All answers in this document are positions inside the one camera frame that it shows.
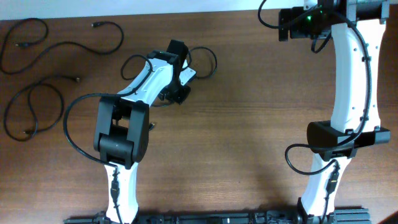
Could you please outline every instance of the wooden table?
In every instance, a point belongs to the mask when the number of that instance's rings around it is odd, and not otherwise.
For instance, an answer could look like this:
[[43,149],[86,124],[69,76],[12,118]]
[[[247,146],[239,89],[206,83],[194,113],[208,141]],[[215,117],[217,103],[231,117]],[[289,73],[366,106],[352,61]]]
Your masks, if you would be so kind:
[[[275,23],[278,11],[265,11]],[[23,86],[51,74],[81,77],[81,83],[51,81],[70,103],[92,92],[116,93],[127,86],[119,69],[132,54],[165,50],[170,39],[189,47],[204,45],[218,56],[218,72],[209,80],[194,80],[182,105],[152,108],[157,127],[137,175],[137,199],[142,211],[212,212],[270,209],[295,205],[308,177],[293,172],[284,160],[292,143],[306,142],[311,121],[330,119],[335,98],[335,53],[331,42],[322,53],[310,51],[309,40],[278,42],[276,30],[263,27],[256,11],[144,16],[47,19],[48,39],[29,50],[12,46],[42,35],[38,24],[16,30],[7,46],[4,67],[19,68],[50,44],[73,40],[110,49],[119,40],[116,28],[91,29],[94,21],[111,20],[125,31],[123,46],[109,56],[72,46],[59,47],[33,69],[0,76],[0,113]],[[14,21],[0,22],[4,38]],[[348,166],[336,196],[336,206],[362,205],[379,222],[398,208],[398,7],[381,46],[378,104],[382,125],[391,142],[359,150]],[[193,68],[207,74],[213,65],[205,52],[193,54]],[[134,75],[143,62],[125,70]],[[38,88],[33,104],[40,127],[50,124],[60,108],[55,93]],[[26,97],[10,110],[9,126],[23,136],[32,127]],[[93,150],[98,99],[77,105],[69,121],[72,138]],[[1,223],[61,223],[75,215],[92,215],[108,204],[103,166],[81,156],[67,143],[62,124],[28,142],[16,142],[0,129]],[[308,150],[292,152],[301,169],[309,169]]]

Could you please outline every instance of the white wall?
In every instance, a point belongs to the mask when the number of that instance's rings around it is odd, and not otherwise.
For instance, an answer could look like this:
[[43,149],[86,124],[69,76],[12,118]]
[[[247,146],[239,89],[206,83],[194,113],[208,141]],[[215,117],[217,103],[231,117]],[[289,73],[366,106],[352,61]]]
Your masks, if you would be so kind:
[[[239,11],[258,9],[262,0],[0,0],[0,20]],[[264,9],[303,6],[311,0],[268,0]]]

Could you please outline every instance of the tabletop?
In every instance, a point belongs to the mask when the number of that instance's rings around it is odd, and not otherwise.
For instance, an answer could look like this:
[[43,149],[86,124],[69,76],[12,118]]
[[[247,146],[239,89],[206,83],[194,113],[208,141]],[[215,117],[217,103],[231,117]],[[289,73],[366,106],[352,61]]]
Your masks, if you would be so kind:
[[[270,23],[277,10],[264,11]],[[3,67],[27,65],[44,48],[75,41],[95,49],[115,47],[120,38],[112,26],[92,29],[94,21],[113,21],[124,30],[121,48],[111,55],[95,55],[76,46],[51,50],[30,70],[0,75],[0,113],[24,86],[47,75],[80,77],[80,83],[51,80],[65,103],[87,93],[117,93],[129,82],[120,68],[132,54],[165,50],[171,39],[189,48],[205,46],[218,57],[218,71],[194,80],[181,105],[151,108],[156,127],[149,134],[146,155],[137,174],[137,200],[144,212],[214,212],[268,210],[295,205],[308,177],[285,162],[285,148],[306,143],[309,122],[330,119],[335,99],[335,53],[331,41],[319,54],[308,39],[278,41],[278,31],[257,20],[256,11],[162,14],[141,16],[46,19],[49,36],[41,44],[19,49],[18,42],[40,38],[37,22],[17,28],[7,42]],[[15,21],[0,22],[4,39]],[[380,222],[398,208],[398,7],[391,7],[380,49],[377,86],[382,125],[391,130],[389,144],[366,147],[347,167],[335,205],[369,208]],[[208,52],[192,53],[198,76],[214,66]],[[134,76],[143,60],[132,61],[124,73]],[[9,111],[10,132],[24,137],[34,122],[27,94]],[[84,150],[93,149],[98,98],[72,110],[71,137]],[[39,127],[55,120],[60,100],[51,89],[32,92]],[[106,210],[108,183],[103,166],[77,153],[65,139],[62,123],[27,142],[17,142],[0,129],[0,217],[2,223],[61,223],[63,219]],[[297,167],[310,169],[312,153],[292,151]]]

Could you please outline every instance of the white background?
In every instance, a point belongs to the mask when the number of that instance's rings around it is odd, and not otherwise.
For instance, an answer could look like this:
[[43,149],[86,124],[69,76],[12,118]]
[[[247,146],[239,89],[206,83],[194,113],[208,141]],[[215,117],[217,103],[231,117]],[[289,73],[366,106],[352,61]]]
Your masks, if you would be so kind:
[[[268,0],[264,9],[303,6],[311,0]],[[0,0],[0,20],[258,9],[261,0]]]

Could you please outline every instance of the brown table surface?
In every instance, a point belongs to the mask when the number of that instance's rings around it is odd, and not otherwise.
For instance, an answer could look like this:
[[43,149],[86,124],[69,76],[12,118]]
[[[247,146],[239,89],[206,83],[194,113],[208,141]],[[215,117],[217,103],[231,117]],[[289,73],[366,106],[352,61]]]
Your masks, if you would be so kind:
[[[277,21],[278,11],[264,12]],[[43,28],[26,24],[10,38],[4,68],[19,68],[44,47],[74,40],[99,49],[110,49],[119,40],[116,28],[91,29],[94,21],[111,20],[125,31],[123,46],[109,56],[90,54],[73,46],[59,47],[33,69],[0,76],[0,113],[23,86],[51,74],[75,75],[81,83],[51,81],[69,104],[92,92],[116,93],[127,86],[119,69],[132,54],[165,50],[170,39],[189,47],[204,45],[218,56],[218,72],[209,80],[194,80],[182,105],[152,108],[150,120],[157,127],[137,175],[137,199],[142,211],[202,212],[270,209],[295,205],[308,177],[292,171],[284,150],[306,142],[311,121],[330,119],[335,98],[333,42],[320,54],[311,42],[278,42],[278,32],[263,27],[256,11],[166,14],[144,16],[46,19],[48,39],[21,50],[12,44],[40,37]],[[0,22],[4,38],[14,21]],[[392,131],[391,142],[361,149],[344,173],[335,204],[369,208],[374,222],[398,209],[398,7],[391,9],[381,45],[377,100],[382,125]],[[211,70],[211,57],[193,53],[198,75]],[[132,62],[126,74],[141,71],[143,62]],[[26,95],[10,110],[8,125],[14,134],[32,127]],[[38,88],[32,103],[40,127],[50,124],[60,108],[56,94]],[[98,99],[77,105],[70,115],[72,138],[83,149],[93,150]],[[104,167],[89,161],[67,143],[62,124],[28,142],[0,132],[1,223],[61,223],[76,215],[92,215],[108,206]],[[293,162],[309,169],[312,154],[292,152]]]

